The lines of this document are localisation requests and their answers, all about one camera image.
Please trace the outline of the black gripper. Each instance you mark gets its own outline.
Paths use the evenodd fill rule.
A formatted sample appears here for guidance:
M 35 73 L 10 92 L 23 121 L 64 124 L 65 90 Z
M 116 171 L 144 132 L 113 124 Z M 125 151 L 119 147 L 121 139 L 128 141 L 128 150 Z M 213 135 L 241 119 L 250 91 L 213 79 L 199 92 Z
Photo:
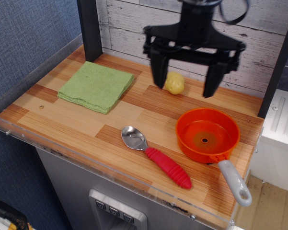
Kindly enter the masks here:
M 155 85 L 162 89 L 171 59 L 208 66 L 203 96 L 212 97 L 227 72 L 236 71 L 246 45 L 212 25 L 219 0 L 184 0 L 180 21 L 146 26 L 143 52 L 150 59 Z

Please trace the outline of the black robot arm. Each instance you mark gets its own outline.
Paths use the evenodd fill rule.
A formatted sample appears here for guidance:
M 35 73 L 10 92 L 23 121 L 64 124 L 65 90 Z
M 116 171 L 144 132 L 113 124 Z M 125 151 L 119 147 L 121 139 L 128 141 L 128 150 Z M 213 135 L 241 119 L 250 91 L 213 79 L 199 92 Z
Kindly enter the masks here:
M 220 6 L 219 0 L 184 0 L 178 23 L 144 27 L 143 52 L 159 88 L 165 84 L 171 59 L 208 66 L 205 98 L 214 95 L 224 75 L 238 69 L 246 45 L 213 27 L 213 14 Z

